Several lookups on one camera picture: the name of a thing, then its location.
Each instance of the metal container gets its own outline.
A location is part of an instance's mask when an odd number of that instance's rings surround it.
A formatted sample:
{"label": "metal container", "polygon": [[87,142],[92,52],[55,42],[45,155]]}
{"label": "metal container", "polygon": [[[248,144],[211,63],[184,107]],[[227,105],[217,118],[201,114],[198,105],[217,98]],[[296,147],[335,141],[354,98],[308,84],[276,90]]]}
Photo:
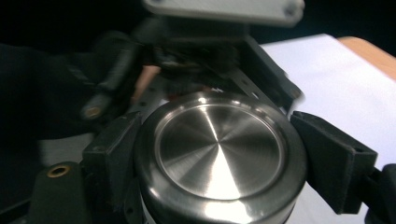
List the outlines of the metal container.
{"label": "metal container", "polygon": [[157,109],[136,138],[142,197],[157,224],[284,223],[306,157],[277,108],[198,92]]}

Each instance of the white paper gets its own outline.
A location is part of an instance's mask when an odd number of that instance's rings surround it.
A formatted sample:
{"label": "white paper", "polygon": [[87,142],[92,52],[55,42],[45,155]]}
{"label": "white paper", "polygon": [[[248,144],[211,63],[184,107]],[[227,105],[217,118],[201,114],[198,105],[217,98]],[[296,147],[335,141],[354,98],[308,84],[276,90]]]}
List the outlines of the white paper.
{"label": "white paper", "polygon": [[[376,167],[396,163],[396,82],[328,35],[262,46],[303,92],[295,110],[326,119],[378,152]],[[337,216],[305,185],[288,224],[362,224],[358,215]]]}

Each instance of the wooden table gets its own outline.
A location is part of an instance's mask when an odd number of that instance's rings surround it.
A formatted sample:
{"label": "wooden table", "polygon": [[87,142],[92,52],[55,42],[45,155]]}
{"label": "wooden table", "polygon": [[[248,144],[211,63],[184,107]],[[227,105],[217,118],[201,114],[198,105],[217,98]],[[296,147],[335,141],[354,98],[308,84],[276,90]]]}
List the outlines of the wooden table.
{"label": "wooden table", "polygon": [[352,49],[356,54],[364,60],[371,63],[379,70],[396,80],[396,58],[379,49],[370,42],[347,36],[338,39],[342,44]]}

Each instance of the round metal cap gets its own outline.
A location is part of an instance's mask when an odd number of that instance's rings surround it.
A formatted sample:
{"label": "round metal cap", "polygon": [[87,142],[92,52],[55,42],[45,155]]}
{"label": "round metal cap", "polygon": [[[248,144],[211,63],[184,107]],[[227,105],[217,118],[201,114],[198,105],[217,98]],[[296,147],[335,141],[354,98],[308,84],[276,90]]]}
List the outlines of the round metal cap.
{"label": "round metal cap", "polygon": [[228,93],[199,92],[160,107],[134,153],[142,196],[159,223],[283,223],[306,172],[286,117]]}

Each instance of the dark background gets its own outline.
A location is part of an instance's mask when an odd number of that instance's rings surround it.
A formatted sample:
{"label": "dark background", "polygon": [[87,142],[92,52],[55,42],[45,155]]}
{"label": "dark background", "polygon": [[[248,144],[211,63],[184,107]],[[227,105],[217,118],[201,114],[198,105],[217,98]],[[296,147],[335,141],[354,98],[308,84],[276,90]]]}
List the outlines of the dark background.
{"label": "dark background", "polygon": [[[0,4],[0,43],[53,53],[89,50],[103,31],[129,33],[148,15],[139,0],[7,0]],[[394,5],[395,0],[305,0],[304,18],[294,28],[252,26],[251,33],[260,43],[323,33],[352,35],[396,55]]]}

